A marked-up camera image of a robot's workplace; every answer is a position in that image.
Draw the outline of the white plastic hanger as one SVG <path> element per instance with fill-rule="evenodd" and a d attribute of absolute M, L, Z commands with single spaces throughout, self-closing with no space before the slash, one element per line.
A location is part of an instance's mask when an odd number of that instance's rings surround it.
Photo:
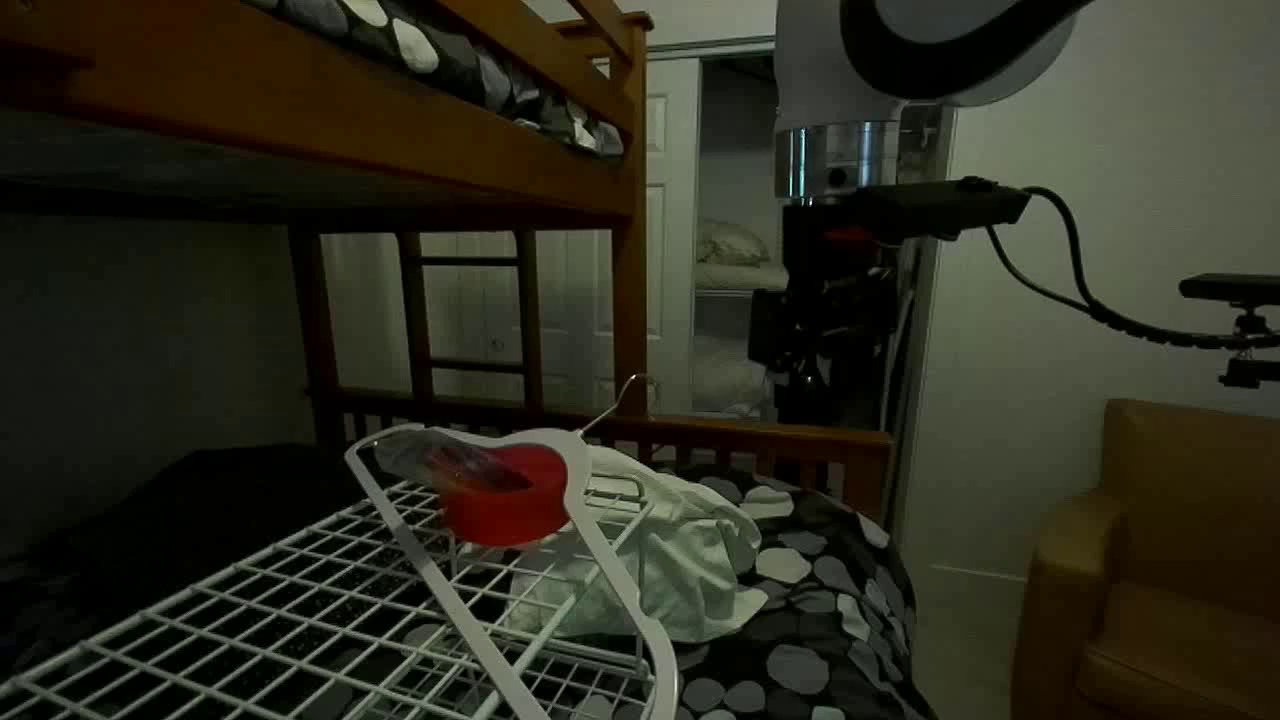
<path fill-rule="evenodd" d="M 524 550 L 553 537 L 515 547 L 475 544 L 443 523 L 438 491 L 445 464 L 479 465 L 471 452 L 509 445 L 544 445 L 568 468 L 564 507 L 598 570 L 611 584 L 634 625 L 628 635 L 558 637 L 557 611 L 543 629 L 518 632 L 506 625 L 515 606 L 509 577 Z M 637 720 L 671 720 L 677 705 L 678 666 L 664 628 L 649 618 L 641 591 L 621 564 L 614 546 L 593 520 L 593 466 L 579 430 L 535 428 L 488 437 L 454 427 L 411 421 L 356 439 L 343 456 L 364 493 L 399 546 L 404 561 L 429 589 L 436 633 L 410 650 L 410 666 L 425 661 L 434 678 L 416 698 L 419 712 L 466 720 L 599 719 L 614 707 L 634 708 Z"/>

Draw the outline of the white pillow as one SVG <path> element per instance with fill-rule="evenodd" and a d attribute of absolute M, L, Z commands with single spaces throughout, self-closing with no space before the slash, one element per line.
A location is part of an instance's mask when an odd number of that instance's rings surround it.
<path fill-rule="evenodd" d="M 727 266 L 759 266 L 771 260 L 771 251 L 758 234 L 741 225 L 703 218 L 698 225 L 695 259 Z"/>

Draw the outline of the white door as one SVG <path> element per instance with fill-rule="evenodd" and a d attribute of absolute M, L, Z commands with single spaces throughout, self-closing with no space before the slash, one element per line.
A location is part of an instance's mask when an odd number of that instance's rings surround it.
<path fill-rule="evenodd" d="M 655 413 L 692 410 L 701 63 L 646 65 L 646 342 Z"/>

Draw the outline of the white cloth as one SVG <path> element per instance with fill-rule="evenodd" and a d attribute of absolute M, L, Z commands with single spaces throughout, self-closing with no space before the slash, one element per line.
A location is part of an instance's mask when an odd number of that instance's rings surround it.
<path fill-rule="evenodd" d="M 764 607 L 767 594 L 740 583 L 756 561 L 762 530 L 726 471 L 712 469 L 694 482 L 612 448 L 594 446 L 590 457 L 591 519 L 641 591 L 645 614 L 671 641 L 713 641 Z M 524 550 L 509 594 L 506 625 L 518 632 L 539 632 L 557 611 L 564 615 L 558 637 L 634 632 L 573 525 Z"/>

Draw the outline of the black spotted duvet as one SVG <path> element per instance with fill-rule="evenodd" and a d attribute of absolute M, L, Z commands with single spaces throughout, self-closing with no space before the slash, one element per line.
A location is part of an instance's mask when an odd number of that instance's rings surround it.
<path fill-rule="evenodd" d="M 814 489 L 717 465 L 763 542 L 740 583 L 768 600 L 742 626 L 675 643 L 671 720 L 937 720 L 913 675 L 916 596 L 888 533 Z"/>

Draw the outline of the red tape roll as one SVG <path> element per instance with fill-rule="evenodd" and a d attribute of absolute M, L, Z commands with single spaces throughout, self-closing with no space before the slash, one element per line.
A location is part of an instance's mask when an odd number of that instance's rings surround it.
<path fill-rule="evenodd" d="M 479 465 L 445 464 L 438 491 L 444 525 L 460 539 L 489 547 L 540 541 L 570 523 L 568 468 L 544 445 L 475 448 Z"/>

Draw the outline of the black spotted mattress cover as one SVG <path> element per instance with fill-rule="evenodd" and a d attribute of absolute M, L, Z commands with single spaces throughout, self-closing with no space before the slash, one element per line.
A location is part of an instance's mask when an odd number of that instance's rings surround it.
<path fill-rule="evenodd" d="M 625 152 L 613 124 L 434 9 L 415 9 L 402 0 L 241 3 L 559 143 L 598 158 Z"/>

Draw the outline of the wooden bunk bed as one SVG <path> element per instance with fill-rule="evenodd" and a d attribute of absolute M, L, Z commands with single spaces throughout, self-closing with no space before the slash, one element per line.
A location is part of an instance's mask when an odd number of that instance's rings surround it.
<path fill-rule="evenodd" d="M 595 159 L 243 0 L 0 0 L 0 211 L 283 225 L 321 445 L 369 416 L 570 427 L 547 405 L 539 231 L 612 233 L 611 377 L 645 372 L 645 12 L 440 0 L 466 40 L 612 123 Z M 321 238 L 396 233 L 410 395 L 339 379 Z M 509 268 L 517 363 L 436 356 L 424 272 Z"/>

